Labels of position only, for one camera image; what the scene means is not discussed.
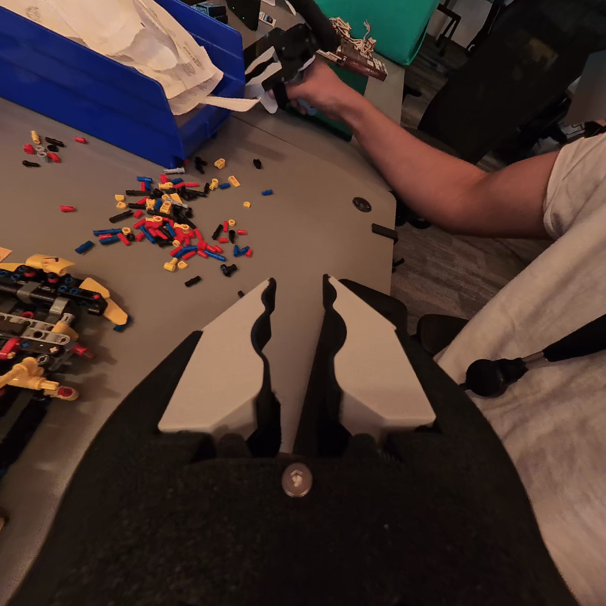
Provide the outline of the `green plastic bin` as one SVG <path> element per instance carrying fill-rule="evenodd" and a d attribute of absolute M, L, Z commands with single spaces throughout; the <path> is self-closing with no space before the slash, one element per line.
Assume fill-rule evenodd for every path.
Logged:
<path fill-rule="evenodd" d="M 316 1 L 328 18 L 351 25 L 356 39 L 366 34 L 376 40 L 375 52 L 403 67 L 415 58 L 439 1 Z"/>

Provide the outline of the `person's right hand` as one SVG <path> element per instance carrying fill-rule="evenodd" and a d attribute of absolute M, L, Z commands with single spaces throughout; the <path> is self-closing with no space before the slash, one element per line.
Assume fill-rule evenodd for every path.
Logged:
<path fill-rule="evenodd" d="M 345 124 L 353 125 L 363 114 L 366 101 L 348 87 L 329 65 L 316 59 L 297 82 L 289 82 L 285 91 L 290 104 L 301 115 L 318 111 Z"/>

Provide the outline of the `black office chair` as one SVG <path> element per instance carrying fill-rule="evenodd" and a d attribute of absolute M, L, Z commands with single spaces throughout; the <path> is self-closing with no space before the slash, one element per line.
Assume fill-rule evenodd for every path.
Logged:
<path fill-rule="evenodd" d="M 564 95 L 605 49 L 605 1 L 514 1 L 428 104 L 417 131 L 479 162 Z"/>

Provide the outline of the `small brown brick model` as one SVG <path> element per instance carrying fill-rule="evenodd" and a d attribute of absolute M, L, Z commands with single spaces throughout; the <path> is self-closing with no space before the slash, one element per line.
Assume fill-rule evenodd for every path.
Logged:
<path fill-rule="evenodd" d="M 366 31 L 361 38 L 353 37 L 350 23 L 340 16 L 330 18 L 329 21 L 337 33 L 339 46 L 335 51 L 318 50 L 316 54 L 349 72 L 385 81 L 388 76 L 387 67 L 374 56 L 376 39 L 370 35 L 371 25 L 368 20 L 364 20 Z"/>

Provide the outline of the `blue plastic bin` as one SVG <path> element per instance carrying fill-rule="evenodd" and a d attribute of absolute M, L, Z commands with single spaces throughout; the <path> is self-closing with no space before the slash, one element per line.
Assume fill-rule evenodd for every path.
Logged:
<path fill-rule="evenodd" d="M 213 96 L 244 98 L 242 34 L 183 1 L 156 1 L 223 72 Z M 1 97 L 163 167 L 175 168 L 230 118 L 174 115 L 160 83 L 1 6 Z"/>

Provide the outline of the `person in beige shirt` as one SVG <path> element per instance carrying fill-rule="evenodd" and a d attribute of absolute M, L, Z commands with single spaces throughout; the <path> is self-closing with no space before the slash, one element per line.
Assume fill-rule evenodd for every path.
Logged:
<path fill-rule="evenodd" d="M 605 314 L 605 135 L 558 154 L 542 220 L 554 240 L 437 363 L 524 358 Z M 542 363 L 495 399 L 472 396 L 525 485 L 543 540 L 581 605 L 605 605 L 605 350 Z"/>

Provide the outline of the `pile of mixed brick pins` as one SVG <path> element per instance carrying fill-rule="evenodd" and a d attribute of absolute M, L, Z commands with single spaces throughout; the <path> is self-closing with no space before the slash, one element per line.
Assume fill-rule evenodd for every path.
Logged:
<path fill-rule="evenodd" d="M 269 246 L 250 210 L 238 213 L 227 193 L 168 177 L 85 163 L 58 177 L 45 234 L 53 256 L 76 261 L 86 275 L 129 290 L 174 291 L 203 282 L 249 290 L 274 271 Z"/>

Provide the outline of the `large printed paper bag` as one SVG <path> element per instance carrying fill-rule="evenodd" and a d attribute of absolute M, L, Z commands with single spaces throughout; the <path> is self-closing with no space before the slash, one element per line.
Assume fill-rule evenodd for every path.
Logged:
<path fill-rule="evenodd" d="M 172 114 L 200 105 L 223 79 L 201 46 L 155 1 L 1 1 L 1 5 L 160 83 Z"/>

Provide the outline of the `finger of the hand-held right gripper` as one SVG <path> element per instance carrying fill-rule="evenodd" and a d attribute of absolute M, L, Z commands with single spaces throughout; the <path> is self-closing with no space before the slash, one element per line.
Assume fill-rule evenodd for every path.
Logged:
<path fill-rule="evenodd" d="M 265 72 L 268 68 L 276 64 L 275 47 L 269 47 L 261 52 L 260 55 L 246 67 L 245 77 L 257 77 Z"/>
<path fill-rule="evenodd" d="M 281 62 L 269 62 L 246 84 L 246 99 L 259 101 L 270 114 L 285 108 L 285 80 Z"/>

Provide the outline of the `yellow black brick car model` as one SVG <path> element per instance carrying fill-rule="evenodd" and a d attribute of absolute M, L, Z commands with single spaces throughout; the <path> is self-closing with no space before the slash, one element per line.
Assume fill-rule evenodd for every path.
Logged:
<path fill-rule="evenodd" d="M 73 358 L 94 357 L 76 329 L 83 315 L 123 331 L 131 317 L 92 277 L 73 276 L 74 263 L 34 254 L 1 263 L 1 477 L 18 460 L 54 400 L 80 394 L 57 377 Z"/>

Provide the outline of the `person's right forearm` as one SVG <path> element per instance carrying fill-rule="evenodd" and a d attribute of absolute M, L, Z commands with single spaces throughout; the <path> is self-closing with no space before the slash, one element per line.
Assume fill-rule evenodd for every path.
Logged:
<path fill-rule="evenodd" d="M 557 151 L 488 173 L 417 139 L 365 98 L 342 116 L 386 183 L 422 219 L 462 236 L 549 237 L 544 201 Z"/>

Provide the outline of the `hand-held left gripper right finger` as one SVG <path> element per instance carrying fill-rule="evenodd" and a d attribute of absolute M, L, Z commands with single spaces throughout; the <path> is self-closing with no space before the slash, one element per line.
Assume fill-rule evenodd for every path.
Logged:
<path fill-rule="evenodd" d="M 322 278 L 324 318 L 303 409 L 311 436 L 387 436 L 436 415 L 396 327 L 333 276 Z"/>

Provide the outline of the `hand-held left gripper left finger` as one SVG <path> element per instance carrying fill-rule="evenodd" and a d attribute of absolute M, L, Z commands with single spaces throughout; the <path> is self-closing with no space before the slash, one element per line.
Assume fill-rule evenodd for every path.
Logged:
<path fill-rule="evenodd" d="M 265 383 L 267 360 L 259 322 L 275 306 L 276 281 L 263 280 L 203 329 L 157 425 L 162 433 L 251 435 L 255 401 Z"/>

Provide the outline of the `grey desk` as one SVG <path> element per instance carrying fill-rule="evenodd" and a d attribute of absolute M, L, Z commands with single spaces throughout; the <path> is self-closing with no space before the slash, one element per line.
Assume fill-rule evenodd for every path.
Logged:
<path fill-rule="evenodd" d="M 30 131 L 65 143 L 60 164 L 26 168 L 23 152 Z M 57 202 L 53 173 L 74 173 L 85 163 L 110 171 L 137 171 L 157 178 L 161 168 L 102 140 L 73 141 L 79 131 L 1 100 L 1 246 L 9 261 L 29 255 L 52 255 L 45 234 L 50 207 Z M 264 352 L 271 382 L 282 405 L 282 446 L 293 450 L 299 414 L 322 319 L 322 275 L 348 278 L 390 293 L 391 241 L 374 235 L 371 224 L 394 226 L 395 201 L 352 141 L 345 143 L 314 125 L 263 109 L 232 116 L 216 139 L 196 152 L 209 163 L 224 157 L 224 170 L 209 170 L 208 181 L 234 175 L 241 186 L 227 193 L 236 208 L 251 211 L 253 226 L 268 245 L 264 264 L 277 281 L 272 338 Z M 365 198 L 372 211 L 352 204 Z M 73 403 L 54 402 L 41 427 L 1 482 L 1 507 L 9 523 L 1 532 L 1 572 L 16 576 L 35 558 L 62 493 L 88 444 L 105 420 L 193 330 L 202 329 L 238 299 L 233 283 L 207 288 L 203 282 L 174 291 L 129 290 L 104 284 L 131 317 L 123 333 L 108 320 L 88 316 L 81 342 L 96 357 L 70 366 L 66 383 L 80 390 Z"/>

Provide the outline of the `cluster of small brick pins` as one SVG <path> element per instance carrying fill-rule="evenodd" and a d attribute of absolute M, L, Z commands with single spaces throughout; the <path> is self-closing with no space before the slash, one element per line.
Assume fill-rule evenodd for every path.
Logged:
<path fill-rule="evenodd" d="M 43 137 L 37 131 L 30 131 L 30 142 L 23 145 L 23 152 L 32 159 L 23 159 L 21 164 L 26 168 L 41 168 L 43 164 L 60 164 L 59 152 L 65 143 L 51 137 Z"/>

